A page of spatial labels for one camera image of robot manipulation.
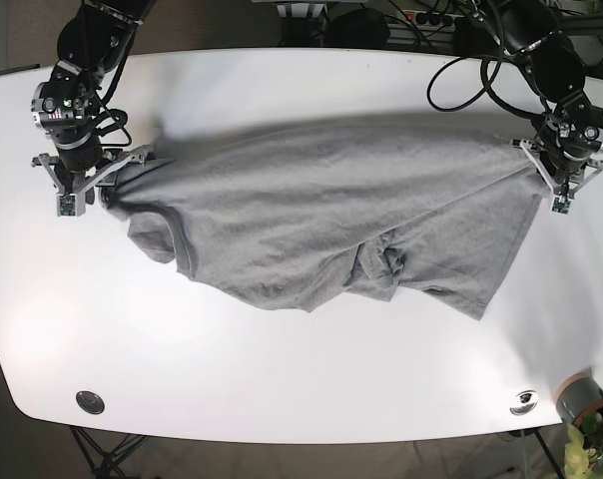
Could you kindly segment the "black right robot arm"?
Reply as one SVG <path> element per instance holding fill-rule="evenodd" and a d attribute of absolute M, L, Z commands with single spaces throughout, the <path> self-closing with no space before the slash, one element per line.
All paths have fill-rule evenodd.
<path fill-rule="evenodd" d="M 60 217 L 79 217 L 108 188 L 117 172 L 151 157 L 148 148 L 130 151 L 128 114 L 109 102 L 121 80 L 138 28 L 153 1 L 82 1 L 57 42 L 58 61 L 31 101 L 36 126 L 57 154 L 32 160 L 56 189 Z"/>

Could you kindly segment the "left gripper body silver black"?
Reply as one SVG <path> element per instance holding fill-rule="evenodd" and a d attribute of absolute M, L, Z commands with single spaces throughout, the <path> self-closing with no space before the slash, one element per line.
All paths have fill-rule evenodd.
<path fill-rule="evenodd" d="M 540 174 L 552 194 L 553 213 L 568 215 L 576 195 L 603 174 L 603 160 L 565 161 L 530 140 L 515 139 L 511 146 L 522 151 Z"/>

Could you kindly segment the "right gripper body silver black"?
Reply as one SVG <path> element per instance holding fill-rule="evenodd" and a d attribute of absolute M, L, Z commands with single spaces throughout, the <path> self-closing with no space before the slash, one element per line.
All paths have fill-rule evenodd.
<path fill-rule="evenodd" d="M 40 154 L 31 161 L 33 168 L 43 168 L 56 190 L 56 213 L 62 218 L 83 215 L 86 205 L 95 201 L 95 190 L 111 188 L 117 173 L 131 164 L 144 165 L 154 157 L 148 146 L 125 151 L 121 148 L 99 148 L 97 163 L 85 172 L 68 170 L 59 156 Z"/>

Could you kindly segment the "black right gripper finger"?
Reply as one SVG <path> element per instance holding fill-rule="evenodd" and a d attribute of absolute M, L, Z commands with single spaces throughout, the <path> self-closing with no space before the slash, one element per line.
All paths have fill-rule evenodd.
<path fill-rule="evenodd" d="M 113 202 L 113 196 L 117 189 L 117 178 L 106 177 L 97 185 L 100 205 L 103 208 L 109 208 Z"/>

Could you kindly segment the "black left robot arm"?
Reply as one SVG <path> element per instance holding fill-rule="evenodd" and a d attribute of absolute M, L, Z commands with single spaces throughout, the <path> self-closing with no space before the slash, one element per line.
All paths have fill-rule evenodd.
<path fill-rule="evenodd" d="M 494 36 L 498 60 L 512 62 L 543 107 L 530 113 L 504 102 L 488 79 L 489 59 L 480 77 L 488 96 L 503 110 L 529 121 L 531 140 L 514 140 L 553 195 L 552 211 L 566 215 L 576 193 L 603 173 L 603 108 L 593 105 L 584 86 L 586 67 L 541 1 L 475 1 L 473 14 Z"/>

